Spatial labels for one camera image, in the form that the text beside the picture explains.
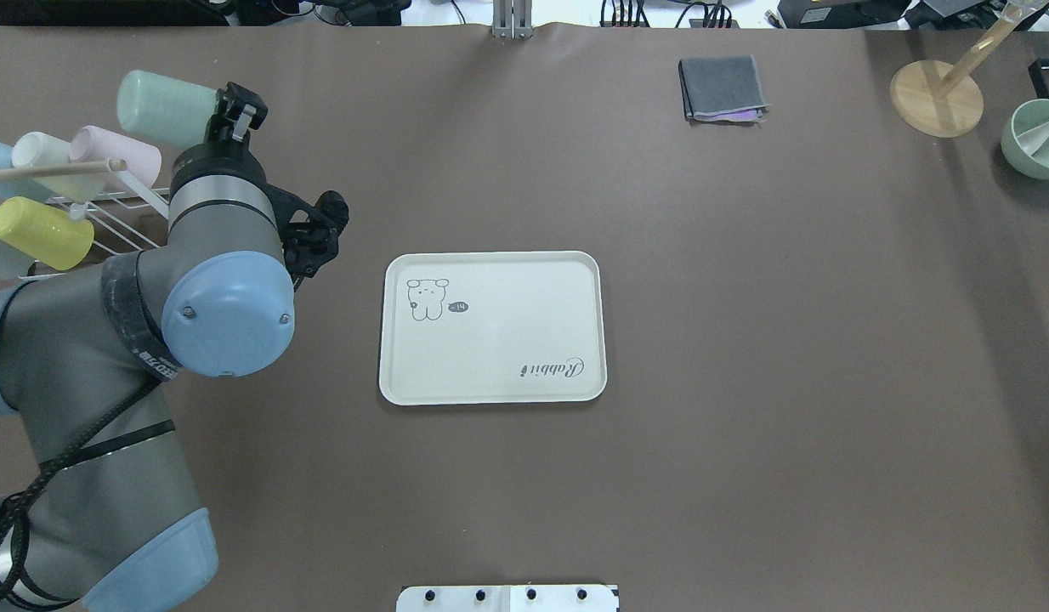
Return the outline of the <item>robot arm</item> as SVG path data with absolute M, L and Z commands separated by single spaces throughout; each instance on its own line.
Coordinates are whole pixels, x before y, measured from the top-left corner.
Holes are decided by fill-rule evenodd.
M 229 82 L 197 102 L 173 167 L 168 239 L 0 291 L 0 415 L 38 473 L 0 495 L 0 611 L 167 611 L 218 570 L 213 527 L 160 387 L 181 371 L 241 377 L 294 337 L 308 256 L 304 204 L 250 151 L 267 119 Z

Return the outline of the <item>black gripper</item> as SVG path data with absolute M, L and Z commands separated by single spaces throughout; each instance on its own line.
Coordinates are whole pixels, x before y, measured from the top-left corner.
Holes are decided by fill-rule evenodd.
M 263 189 L 267 175 L 250 151 L 250 142 L 267 113 L 263 98 L 236 82 L 218 89 L 202 142 L 181 152 L 173 164 L 170 197 L 175 198 L 191 181 L 205 177 L 236 177 Z

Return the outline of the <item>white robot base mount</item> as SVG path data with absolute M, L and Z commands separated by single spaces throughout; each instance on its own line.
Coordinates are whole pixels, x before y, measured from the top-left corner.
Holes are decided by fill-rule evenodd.
M 603 584 L 411 586 L 397 611 L 621 611 L 618 588 Z

